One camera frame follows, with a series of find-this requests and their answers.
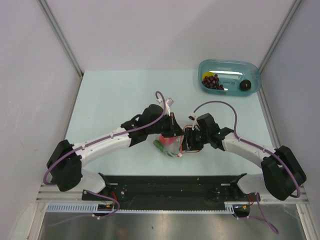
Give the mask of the clear zip top bag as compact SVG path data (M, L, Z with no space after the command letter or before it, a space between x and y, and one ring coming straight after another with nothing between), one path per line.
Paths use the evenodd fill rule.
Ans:
M181 143L182 143L182 140L183 140L183 137L184 135L182 136L177 136L176 137L176 140L173 144L171 145L165 145L165 148L170 151L171 153L174 154L174 157L173 158L180 158L182 157L183 155L185 154L196 154L196 153L199 153L201 151L201 149L198 149L198 150L191 150L191 151L181 151L180 150L180 147L181 147Z

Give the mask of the dark brown fake fruit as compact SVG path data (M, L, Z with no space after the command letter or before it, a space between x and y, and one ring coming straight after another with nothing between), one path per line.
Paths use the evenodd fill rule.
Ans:
M242 91L249 91L252 88L252 83L248 79L244 79L240 82L239 88Z

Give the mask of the dark fake grapes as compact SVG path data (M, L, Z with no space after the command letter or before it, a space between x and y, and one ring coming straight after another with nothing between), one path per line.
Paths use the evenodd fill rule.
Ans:
M205 88L213 90L224 90L224 86L220 83L219 76L217 74L205 75L201 81Z

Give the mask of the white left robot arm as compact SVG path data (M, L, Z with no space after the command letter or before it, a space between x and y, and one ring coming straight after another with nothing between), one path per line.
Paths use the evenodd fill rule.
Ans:
M175 138L184 132L174 113L151 104L141 114L106 135L74 144L66 139L60 141L46 164L47 173L52 177L51 184L56 185L60 192L80 188L105 200L110 196L111 188L99 173L86 171L84 167L106 154L140 144L149 135Z

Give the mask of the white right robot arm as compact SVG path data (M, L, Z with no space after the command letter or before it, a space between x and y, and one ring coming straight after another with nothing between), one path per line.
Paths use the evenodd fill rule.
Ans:
M270 193L278 200L299 198L298 188L307 176L292 150L260 146L236 135L233 129L220 128L209 113L189 116L192 125L184 129L181 150L200 151L205 145L240 156L261 168L261 174L243 173L231 183L231 196L242 201L251 193Z

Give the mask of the red fake tomato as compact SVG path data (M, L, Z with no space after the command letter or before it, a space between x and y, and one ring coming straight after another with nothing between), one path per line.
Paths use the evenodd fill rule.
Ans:
M176 137L164 137L162 135L158 138L159 142L164 146L172 145L176 141Z

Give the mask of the green fake vegetable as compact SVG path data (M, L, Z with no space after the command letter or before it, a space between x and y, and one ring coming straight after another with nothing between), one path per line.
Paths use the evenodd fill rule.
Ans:
M164 155L169 156L173 158L175 155L171 153L169 150L166 149L166 147L159 141L159 140L154 140L153 145Z

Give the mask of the yellow fake lemon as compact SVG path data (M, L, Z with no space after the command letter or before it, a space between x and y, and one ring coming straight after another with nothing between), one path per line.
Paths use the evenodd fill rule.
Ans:
M204 79L205 77L213 77L215 74L213 72L207 71L202 75L202 78Z

